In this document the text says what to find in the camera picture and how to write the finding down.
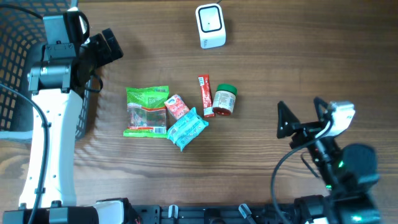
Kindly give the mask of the teal white tissue pack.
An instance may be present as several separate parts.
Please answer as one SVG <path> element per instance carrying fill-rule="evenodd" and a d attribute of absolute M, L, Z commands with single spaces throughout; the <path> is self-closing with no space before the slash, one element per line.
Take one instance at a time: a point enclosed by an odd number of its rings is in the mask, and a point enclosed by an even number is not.
<path fill-rule="evenodd" d="M 180 151 L 183 152 L 184 148 L 207 126 L 208 122 L 197 115 L 197 110 L 193 107 L 169 128 L 167 131 L 167 139 L 171 140 L 180 148 Z"/>

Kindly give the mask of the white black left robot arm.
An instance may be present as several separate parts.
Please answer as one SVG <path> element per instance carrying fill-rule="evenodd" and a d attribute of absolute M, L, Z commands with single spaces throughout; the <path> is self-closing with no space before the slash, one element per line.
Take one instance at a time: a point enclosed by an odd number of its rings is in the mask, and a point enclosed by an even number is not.
<path fill-rule="evenodd" d="M 42 17 L 47 41 L 28 73 L 34 109 L 27 180 L 17 210 L 4 223 L 138 223 L 126 198 L 76 204 L 73 160 L 86 84 L 96 69 L 123 56 L 111 30 L 90 35 L 76 7 Z"/>

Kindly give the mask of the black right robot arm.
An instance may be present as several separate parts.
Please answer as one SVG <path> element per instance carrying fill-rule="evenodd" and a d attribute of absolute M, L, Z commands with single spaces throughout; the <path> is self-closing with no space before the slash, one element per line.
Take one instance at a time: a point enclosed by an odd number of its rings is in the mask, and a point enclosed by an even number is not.
<path fill-rule="evenodd" d="M 277 203 L 272 196 L 276 223 L 380 223 L 381 214 L 370 189 L 379 181 L 377 156 L 373 147 L 350 144 L 340 148 L 335 139 L 345 132 L 355 115 L 350 101 L 329 103 L 313 100 L 317 121 L 301 123 L 288 106 L 277 104 L 277 138 L 291 137 L 290 152 L 276 165 L 306 148 L 316 169 L 312 173 L 324 181 L 329 195 L 296 198 L 292 204 Z"/>

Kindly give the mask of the small red white carton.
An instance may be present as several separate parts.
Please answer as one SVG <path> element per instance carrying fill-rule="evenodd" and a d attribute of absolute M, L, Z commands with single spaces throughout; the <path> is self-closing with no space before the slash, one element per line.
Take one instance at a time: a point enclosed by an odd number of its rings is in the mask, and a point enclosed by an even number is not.
<path fill-rule="evenodd" d="M 179 95 L 171 96 L 164 102 L 164 105 L 176 120 L 179 120 L 190 111 Z"/>

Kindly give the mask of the green lid jar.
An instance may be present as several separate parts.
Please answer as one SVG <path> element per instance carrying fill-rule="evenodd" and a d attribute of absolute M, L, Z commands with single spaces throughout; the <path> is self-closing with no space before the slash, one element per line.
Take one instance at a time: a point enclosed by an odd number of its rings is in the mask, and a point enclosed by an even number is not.
<path fill-rule="evenodd" d="M 213 100 L 213 112 L 223 116 L 229 116 L 233 113 L 236 102 L 237 88 L 233 85 L 219 84 Z"/>

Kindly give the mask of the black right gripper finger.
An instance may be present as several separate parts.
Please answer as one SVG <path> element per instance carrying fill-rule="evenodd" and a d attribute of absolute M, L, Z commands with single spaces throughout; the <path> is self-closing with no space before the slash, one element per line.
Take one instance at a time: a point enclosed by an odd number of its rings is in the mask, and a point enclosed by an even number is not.
<path fill-rule="evenodd" d="M 315 97 L 313 99 L 313 103 L 315 106 L 315 111 L 317 113 L 319 122 L 327 123 L 330 120 L 330 115 L 329 115 L 329 111 L 328 111 L 328 103 L 319 97 Z"/>
<path fill-rule="evenodd" d="M 300 125 L 300 121 L 283 101 L 278 102 L 277 112 L 277 138 L 286 138 L 287 136 L 291 136 L 293 133 L 296 133 L 298 126 Z"/>

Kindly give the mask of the green gummy candy bag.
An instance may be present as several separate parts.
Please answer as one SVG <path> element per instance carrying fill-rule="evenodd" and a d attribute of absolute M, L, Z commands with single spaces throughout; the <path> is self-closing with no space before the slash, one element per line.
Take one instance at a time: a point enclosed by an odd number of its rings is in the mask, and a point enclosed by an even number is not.
<path fill-rule="evenodd" d="M 166 138 L 168 86 L 126 88 L 129 124 L 124 137 Z"/>

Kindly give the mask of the red stick sachet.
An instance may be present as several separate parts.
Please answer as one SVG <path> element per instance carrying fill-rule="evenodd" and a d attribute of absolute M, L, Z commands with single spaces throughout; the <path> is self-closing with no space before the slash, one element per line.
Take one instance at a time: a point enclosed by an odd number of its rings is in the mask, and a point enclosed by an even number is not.
<path fill-rule="evenodd" d="M 204 117 L 206 117 L 206 118 L 214 117 L 215 113 L 213 112 L 213 108 L 212 108 L 213 101 L 212 101 L 212 95 L 211 95 L 209 74 L 199 75 L 198 80 L 200 83 Z"/>

